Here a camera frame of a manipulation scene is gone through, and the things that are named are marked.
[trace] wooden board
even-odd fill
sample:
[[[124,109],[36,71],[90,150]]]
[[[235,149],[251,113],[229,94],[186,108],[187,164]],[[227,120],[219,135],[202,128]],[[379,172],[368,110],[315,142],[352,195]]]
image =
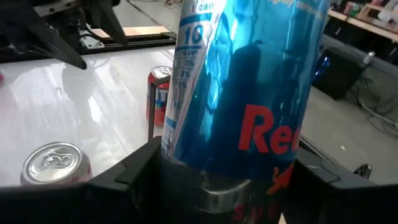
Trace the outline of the wooden board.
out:
[[[168,29],[164,26],[151,26],[151,27],[123,27],[123,31],[126,36],[135,36],[135,35],[150,35],[150,34],[159,34],[161,32],[169,32]],[[93,32],[102,37],[109,38],[109,35],[106,34],[101,29],[93,29]]]
[[[355,18],[349,17],[347,15],[344,15],[342,13],[333,11],[331,9],[329,9],[328,15],[331,16],[331,17],[334,17],[336,19],[339,19],[341,21],[348,22],[349,24],[352,24],[352,25],[357,26],[359,28],[365,29],[367,31],[373,32],[375,34],[378,34],[378,35],[383,36],[383,37],[387,37],[388,39],[391,39],[391,40],[394,40],[394,41],[398,42],[398,34],[395,33],[395,32],[391,32],[391,31],[385,30],[385,29],[380,28],[378,26],[375,26],[375,25],[372,25],[370,23],[361,21],[359,19],[355,19]]]

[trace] glossy white surface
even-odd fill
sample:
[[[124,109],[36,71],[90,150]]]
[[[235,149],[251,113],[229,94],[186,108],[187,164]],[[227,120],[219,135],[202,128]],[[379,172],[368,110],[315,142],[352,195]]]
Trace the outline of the glossy white surface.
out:
[[[25,159],[49,142],[84,150],[93,175],[145,144],[147,76],[171,66],[173,49],[89,55],[85,71],[57,60],[1,64],[0,186],[19,185]]]

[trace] floor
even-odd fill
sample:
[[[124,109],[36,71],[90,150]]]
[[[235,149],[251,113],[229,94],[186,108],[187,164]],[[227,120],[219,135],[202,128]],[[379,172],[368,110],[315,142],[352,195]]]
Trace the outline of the floor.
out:
[[[167,9],[163,2],[132,3],[138,9],[127,1],[115,8],[122,26],[159,22],[176,31],[178,5]],[[26,157],[52,141],[83,149],[94,175],[143,145],[147,76],[154,66],[171,66],[173,52],[164,47],[89,55],[84,57],[91,65],[86,71],[56,60],[1,64],[0,185],[19,185]],[[397,91],[397,80],[375,71],[368,75],[383,96]],[[398,119],[398,112],[393,114]],[[398,139],[375,129],[367,118],[349,101],[334,101],[312,88],[302,134],[347,169],[368,163],[372,181],[397,183]],[[161,132],[156,129],[155,135]]]

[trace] can lid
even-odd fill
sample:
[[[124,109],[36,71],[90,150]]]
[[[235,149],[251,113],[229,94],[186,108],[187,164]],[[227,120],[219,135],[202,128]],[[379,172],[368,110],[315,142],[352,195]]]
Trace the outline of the can lid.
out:
[[[79,148],[64,142],[46,144],[25,161],[22,178],[30,184],[49,184],[62,180],[81,164]]]
[[[172,68],[167,66],[154,67],[152,74],[156,79],[164,78],[172,74]]]

